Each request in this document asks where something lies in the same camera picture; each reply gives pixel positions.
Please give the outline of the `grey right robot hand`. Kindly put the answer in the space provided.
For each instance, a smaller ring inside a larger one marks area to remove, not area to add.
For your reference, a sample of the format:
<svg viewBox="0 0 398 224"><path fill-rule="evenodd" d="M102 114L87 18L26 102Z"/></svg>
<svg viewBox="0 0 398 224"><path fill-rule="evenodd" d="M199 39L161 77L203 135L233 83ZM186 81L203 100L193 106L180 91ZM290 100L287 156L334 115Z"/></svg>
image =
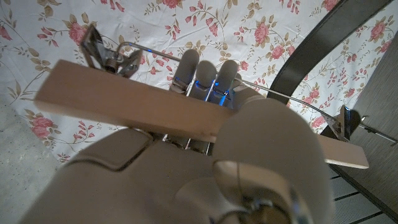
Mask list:
<svg viewBox="0 0 398 224"><path fill-rule="evenodd" d="M330 223L333 199L316 135L276 100L247 100L231 118L161 99L145 120L216 139L211 156L123 129L62 167L22 223Z"/></svg>

